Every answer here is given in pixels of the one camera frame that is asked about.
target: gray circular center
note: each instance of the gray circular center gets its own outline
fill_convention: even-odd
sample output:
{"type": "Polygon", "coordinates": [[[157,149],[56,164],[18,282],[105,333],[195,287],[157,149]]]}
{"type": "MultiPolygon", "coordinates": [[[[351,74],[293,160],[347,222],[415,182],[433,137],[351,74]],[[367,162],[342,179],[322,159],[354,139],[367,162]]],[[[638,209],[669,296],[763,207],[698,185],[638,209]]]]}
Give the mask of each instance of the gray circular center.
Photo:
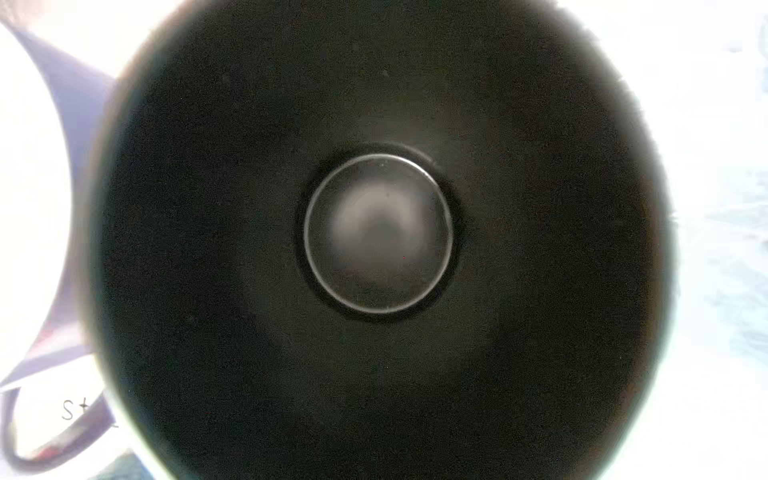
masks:
{"type": "Polygon", "coordinates": [[[304,249],[335,299],[367,313],[418,302],[448,266],[448,204],[421,167],[391,154],[353,158],[323,180],[304,219],[304,249]]]}

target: blurry black edge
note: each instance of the blurry black edge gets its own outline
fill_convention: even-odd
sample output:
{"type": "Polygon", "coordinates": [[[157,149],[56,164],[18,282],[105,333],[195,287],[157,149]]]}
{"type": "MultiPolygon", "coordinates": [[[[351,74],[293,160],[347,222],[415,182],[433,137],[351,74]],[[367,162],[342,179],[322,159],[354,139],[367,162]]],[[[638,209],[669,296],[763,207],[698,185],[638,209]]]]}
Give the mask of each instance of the blurry black edge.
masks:
{"type": "MultiPolygon", "coordinates": [[[[556,2],[520,0],[533,12],[549,16],[558,23],[563,36],[572,39],[580,58],[589,62],[590,75],[599,81],[594,90],[597,98],[609,107],[617,131],[627,138],[634,156],[635,174],[643,194],[643,209],[648,220],[647,242],[653,252],[650,271],[651,302],[644,325],[645,344],[635,360],[632,381],[622,395],[621,404],[611,414],[600,437],[587,445],[588,454],[564,478],[600,478],[619,455],[622,444],[630,435],[650,391],[654,386],[660,361],[670,343],[671,315],[674,311],[674,285],[677,283],[676,239],[670,221],[670,198],[667,176],[660,154],[650,135],[640,102],[610,58],[600,49],[599,37],[588,29],[572,12],[556,2]]],[[[500,2],[501,8],[508,0],[500,2]]]]}
{"type": "Polygon", "coordinates": [[[99,395],[88,410],[72,425],[40,447],[42,452],[48,448],[53,449],[53,454],[40,459],[23,458],[16,452],[13,422],[13,412],[20,392],[21,389],[19,388],[3,392],[2,411],[0,412],[2,454],[17,473],[37,475],[66,463],[93,445],[114,423],[103,395],[99,395]]]}
{"type": "MultiPolygon", "coordinates": [[[[596,91],[596,94],[612,107],[615,119],[619,121],[618,130],[633,140],[632,147],[639,152],[640,155],[638,156],[645,160],[642,164],[637,165],[637,169],[639,178],[642,180],[646,200],[645,210],[650,214],[650,238],[648,241],[654,247],[652,249],[654,251],[653,265],[650,267],[653,281],[652,290],[649,292],[649,298],[653,304],[650,306],[646,325],[645,338],[647,342],[640,359],[634,365],[634,382],[629,386],[623,402],[612,415],[609,426],[596,442],[589,445],[590,454],[583,458],[575,470],[566,477],[593,478],[599,476],[607,468],[608,462],[620,451],[621,443],[632,430],[632,426],[647,400],[656,376],[659,360],[669,343],[671,322],[668,321],[667,315],[668,312],[672,311],[671,287],[675,279],[673,270],[676,259],[674,256],[674,234],[670,227],[668,215],[669,200],[666,195],[666,181],[657,149],[650,139],[637,99],[629,91],[627,85],[621,81],[621,75],[607,56],[595,47],[594,39],[590,38],[586,28],[562,7],[537,0],[518,0],[517,3],[524,4],[526,8],[530,8],[542,17],[548,16],[553,22],[557,22],[563,33],[571,35],[571,38],[574,39],[576,43],[574,47],[579,53],[585,58],[593,58],[594,63],[601,66],[600,79],[604,85],[612,84],[612,86],[600,89],[596,91]],[[608,449],[612,452],[610,458],[606,455],[608,449]]],[[[499,2],[500,10],[503,10],[507,4],[508,1],[505,0],[499,2]]],[[[97,291],[95,287],[100,283],[98,280],[101,279],[101,275],[94,275],[94,272],[98,272],[99,266],[94,263],[98,258],[94,255],[96,249],[91,248],[91,246],[96,247],[93,245],[94,235],[100,231],[101,215],[93,215],[93,213],[101,211],[104,193],[107,191],[105,187],[111,178],[113,165],[106,164],[104,158],[108,157],[108,154],[114,150],[115,141],[119,139],[122,129],[125,127],[120,119],[131,111],[131,107],[136,105],[137,98],[147,87],[140,80],[152,81],[153,73],[161,68],[166,60],[159,55],[163,48],[170,47],[174,42],[183,41],[186,27],[194,23],[207,8],[213,7],[215,7],[215,2],[211,0],[185,2],[174,13],[165,18],[162,26],[142,44],[139,55],[133,58],[113,93],[111,108],[105,114],[105,123],[95,142],[91,156],[88,168],[88,188],[81,199],[81,208],[76,210],[78,226],[80,227],[77,232],[81,236],[78,241],[80,249],[78,251],[78,270],[81,271],[81,274],[78,278],[80,282],[84,282],[80,288],[79,303],[89,330],[99,333],[96,337],[91,336],[91,345],[97,354],[97,364],[107,385],[105,396],[113,409],[115,418],[121,425],[125,425],[127,434],[132,440],[131,446],[134,447],[150,473],[158,479],[195,478],[195,475],[174,457],[168,441],[149,428],[147,422],[135,418],[136,415],[140,414],[136,409],[133,415],[128,413],[125,401],[128,392],[122,389],[119,379],[115,378],[115,374],[103,367],[103,365],[113,362],[110,362],[108,346],[101,340],[104,338],[101,335],[104,324],[96,320],[101,316],[103,303],[97,302],[101,299],[102,292],[97,291]]],[[[311,185],[308,185],[307,190],[311,191],[311,185]]],[[[451,199],[455,199],[448,188],[443,193],[449,202],[452,201],[451,199]]],[[[452,257],[458,259],[459,255],[452,254],[452,257]]]]}
{"type": "Polygon", "coordinates": [[[96,364],[104,379],[104,397],[115,419],[124,427],[130,445],[138,458],[157,480],[164,478],[197,478],[186,465],[179,461],[171,444],[152,428],[139,405],[129,407],[131,397],[119,378],[119,368],[109,345],[104,342],[104,328],[108,323],[101,322],[104,316],[104,291],[101,289],[101,265],[98,262],[99,242],[103,225],[103,209],[108,185],[114,169],[115,146],[124,133],[123,121],[140,103],[144,91],[157,78],[157,73],[168,62],[164,51],[184,42],[189,27],[207,9],[215,8],[211,0],[188,0],[168,15],[159,28],[150,33],[125,68],[116,82],[107,107],[104,109],[104,122],[95,138],[91,156],[85,168],[85,188],[75,209],[78,235],[77,282],[78,306],[87,327],[88,341],[95,353],[96,364]]]}
{"type": "Polygon", "coordinates": [[[446,285],[448,285],[450,282],[456,267],[456,263],[458,262],[458,256],[461,252],[462,241],[464,239],[462,235],[464,231],[462,218],[463,215],[461,204],[454,194],[450,183],[445,179],[445,176],[442,175],[442,172],[435,165],[435,162],[422,152],[405,145],[394,143],[368,143],[359,145],[357,147],[351,147],[341,150],[331,157],[328,157],[324,161],[321,161],[320,166],[315,169],[308,182],[302,187],[302,195],[296,207],[294,222],[293,241],[294,249],[296,252],[296,261],[299,264],[301,273],[304,276],[304,280],[310,286],[315,295],[320,298],[326,305],[333,308],[344,317],[348,319],[378,323],[398,322],[418,314],[433,304],[440,297],[440,294],[443,289],[445,289],[446,285]],[[438,187],[440,188],[440,191],[442,192],[443,197],[448,204],[448,208],[451,214],[451,222],[453,226],[453,244],[451,248],[451,257],[449,258],[448,266],[445,268],[445,272],[442,274],[437,284],[429,291],[429,293],[427,293],[424,298],[403,310],[398,310],[392,313],[360,312],[344,305],[340,301],[333,298],[317,281],[317,278],[312,271],[312,267],[306,258],[306,248],[304,247],[303,231],[306,209],[310,204],[310,199],[315,193],[315,190],[317,190],[317,187],[323,182],[323,180],[325,180],[325,178],[339,165],[342,165],[355,157],[359,157],[365,154],[391,154],[397,157],[408,159],[417,164],[420,168],[423,168],[438,184],[438,187]]]}

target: curved handle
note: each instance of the curved handle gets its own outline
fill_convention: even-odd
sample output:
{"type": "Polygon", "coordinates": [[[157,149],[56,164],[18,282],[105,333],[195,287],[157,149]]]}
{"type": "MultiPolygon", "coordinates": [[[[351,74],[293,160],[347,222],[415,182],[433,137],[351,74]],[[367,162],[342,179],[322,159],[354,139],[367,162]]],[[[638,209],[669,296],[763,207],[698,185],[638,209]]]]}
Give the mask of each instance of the curved handle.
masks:
{"type": "Polygon", "coordinates": [[[20,390],[17,388],[2,393],[0,412],[0,447],[6,462],[17,473],[33,475],[58,467],[91,446],[114,423],[104,395],[99,395],[72,425],[37,449],[34,457],[22,458],[16,453],[13,426],[13,412],[20,390]]]}

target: white round object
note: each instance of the white round object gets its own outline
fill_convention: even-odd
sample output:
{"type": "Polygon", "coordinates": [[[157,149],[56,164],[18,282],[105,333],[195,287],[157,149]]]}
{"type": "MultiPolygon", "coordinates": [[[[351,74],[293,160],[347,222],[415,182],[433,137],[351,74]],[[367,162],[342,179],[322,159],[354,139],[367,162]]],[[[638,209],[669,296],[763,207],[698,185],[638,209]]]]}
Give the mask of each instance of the white round object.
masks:
{"type": "Polygon", "coordinates": [[[67,145],[51,92],[0,24],[0,380],[24,358],[56,295],[69,238],[67,145]]]}

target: dark round object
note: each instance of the dark round object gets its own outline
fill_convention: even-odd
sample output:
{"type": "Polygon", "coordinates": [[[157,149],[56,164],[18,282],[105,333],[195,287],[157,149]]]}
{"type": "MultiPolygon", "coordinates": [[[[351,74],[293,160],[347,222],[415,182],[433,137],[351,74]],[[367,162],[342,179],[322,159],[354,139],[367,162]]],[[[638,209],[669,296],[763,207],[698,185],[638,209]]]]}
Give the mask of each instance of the dark round object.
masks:
{"type": "Polygon", "coordinates": [[[599,473],[655,370],[671,263],[653,150],[581,32],[522,0],[179,11],[121,82],[82,239],[82,306],[142,459],[599,473]],[[429,172],[454,232],[440,281],[391,314],[330,296],[304,248],[323,179],[367,154],[429,172]]]}
{"type": "Polygon", "coordinates": [[[424,298],[453,244],[437,182],[390,154],[355,157],[331,172],[310,199],[303,234],[320,285],[365,313],[394,313],[424,298]]]}

